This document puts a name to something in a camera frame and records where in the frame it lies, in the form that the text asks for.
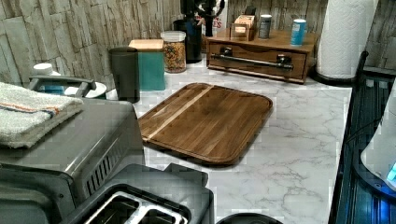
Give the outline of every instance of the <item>metal handle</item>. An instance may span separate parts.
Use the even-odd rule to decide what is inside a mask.
[[[226,56],[224,54],[215,54],[215,53],[212,53],[211,57],[214,59],[234,61],[234,62],[239,62],[239,63],[253,63],[253,64],[257,64],[257,65],[262,65],[262,66],[270,66],[270,67],[283,68],[283,69],[289,69],[289,70],[293,69],[293,64],[282,63],[280,60],[278,60],[278,63],[269,63],[269,62],[251,60],[251,59],[235,58],[233,56]]]
[[[83,97],[90,90],[96,90],[96,84],[92,79],[65,76],[32,76],[29,79],[29,90],[31,91],[37,91],[38,88],[44,85],[73,86],[78,87],[76,97]]]

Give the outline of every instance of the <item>wood panel backsplash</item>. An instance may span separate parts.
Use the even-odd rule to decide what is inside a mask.
[[[256,16],[271,14],[272,29],[290,30],[292,20],[307,20],[307,32],[321,34],[328,0],[229,0],[228,24],[253,5]],[[366,49],[366,65],[396,70],[396,2],[379,0]]]
[[[229,0],[228,24],[246,6],[272,14],[272,28],[306,18],[321,33],[328,0]],[[114,88],[108,50],[136,38],[160,38],[181,19],[179,0],[0,0],[0,81],[26,84],[37,63],[61,74],[93,78]],[[396,3],[379,0],[367,65],[396,69]]]
[[[37,63],[114,88],[108,50],[160,38],[179,0],[0,0],[0,81],[27,85]]]
[[[320,34],[327,3],[328,0],[229,0],[227,23],[231,24],[252,5],[256,7],[256,18],[262,14],[273,16],[271,29],[291,30],[293,20],[306,19],[307,31]]]

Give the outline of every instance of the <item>blue can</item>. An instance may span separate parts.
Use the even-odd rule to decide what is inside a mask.
[[[301,46],[304,41],[306,20],[294,20],[291,29],[291,41],[290,44],[293,46]]]

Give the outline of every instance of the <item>paper towel roll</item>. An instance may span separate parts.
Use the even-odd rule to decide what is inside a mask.
[[[356,76],[378,0],[329,0],[318,46],[317,72],[329,78]]]

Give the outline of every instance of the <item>paper towel holder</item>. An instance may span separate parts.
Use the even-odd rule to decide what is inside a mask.
[[[351,87],[356,80],[359,79],[360,74],[363,72],[363,67],[366,63],[366,59],[369,56],[369,52],[364,50],[359,58],[358,68],[356,69],[356,76],[352,78],[336,78],[336,77],[326,77],[319,73],[316,67],[312,67],[308,75],[312,77],[315,81],[323,83],[329,86],[337,87]]]

